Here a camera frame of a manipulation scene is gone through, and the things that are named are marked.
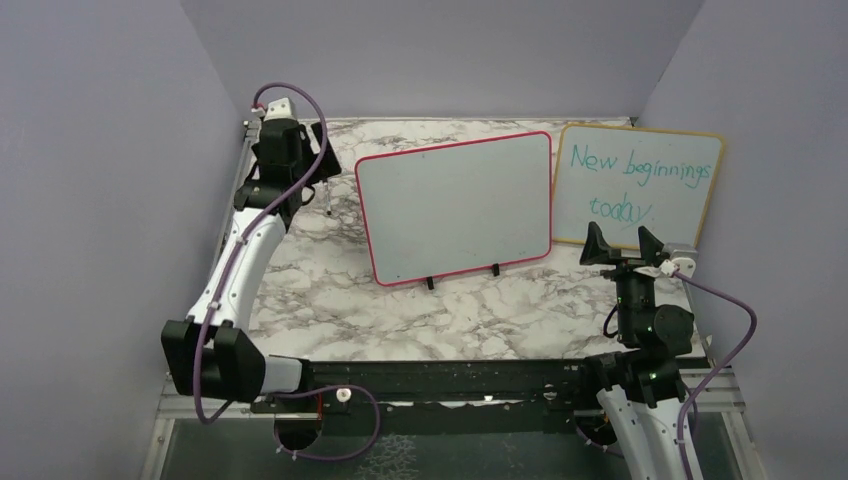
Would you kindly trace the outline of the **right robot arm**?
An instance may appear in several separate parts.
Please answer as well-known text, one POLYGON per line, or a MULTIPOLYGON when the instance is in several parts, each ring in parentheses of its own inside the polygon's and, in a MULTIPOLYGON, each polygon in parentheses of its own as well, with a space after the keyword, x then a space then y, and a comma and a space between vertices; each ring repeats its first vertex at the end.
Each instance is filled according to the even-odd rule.
POLYGON ((680 306, 658 304, 655 281, 694 260, 644 226, 638 237, 638 256, 627 256, 606 242, 598 223, 588 225, 580 262, 605 266, 602 277, 615 284, 615 337, 626 349, 586 358, 577 393, 602 409, 632 478, 683 479, 691 435, 677 359, 692 350, 694 316, 680 306))

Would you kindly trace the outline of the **red framed whiteboard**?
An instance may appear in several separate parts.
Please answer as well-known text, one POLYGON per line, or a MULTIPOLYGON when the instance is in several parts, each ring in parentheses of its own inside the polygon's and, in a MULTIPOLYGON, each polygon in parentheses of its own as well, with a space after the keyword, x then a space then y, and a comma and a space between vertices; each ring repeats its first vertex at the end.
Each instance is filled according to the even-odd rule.
POLYGON ((360 158, 354 165, 375 281, 491 270, 552 248, 552 138, 509 134, 360 158))

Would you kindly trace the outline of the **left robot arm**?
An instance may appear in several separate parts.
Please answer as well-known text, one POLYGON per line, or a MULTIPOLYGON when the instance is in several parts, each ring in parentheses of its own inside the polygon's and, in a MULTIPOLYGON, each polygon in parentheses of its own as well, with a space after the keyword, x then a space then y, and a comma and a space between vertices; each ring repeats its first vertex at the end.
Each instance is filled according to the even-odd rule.
POLYGON ((304 205, 302 192, 340 173, 325 121, 261 122, 255 163, 237 189, 226 242, 198 301, 169 320, 161 344, 177 392, 192 399, 203 425, 233 403, 277 396, 290 410, 313 401, 305 359, 263 354, 247 334, 265 270, 304 205))

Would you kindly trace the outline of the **black whiteboard marker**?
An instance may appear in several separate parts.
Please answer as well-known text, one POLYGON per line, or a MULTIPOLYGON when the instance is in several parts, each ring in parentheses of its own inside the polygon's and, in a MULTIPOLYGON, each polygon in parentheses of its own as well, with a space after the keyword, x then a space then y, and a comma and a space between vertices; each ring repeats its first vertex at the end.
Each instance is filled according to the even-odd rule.
POLYGON ((329 181, 324 181, 324 190, 325 190, 325 214, 328 217, 332 216, 332 188, 329 181))

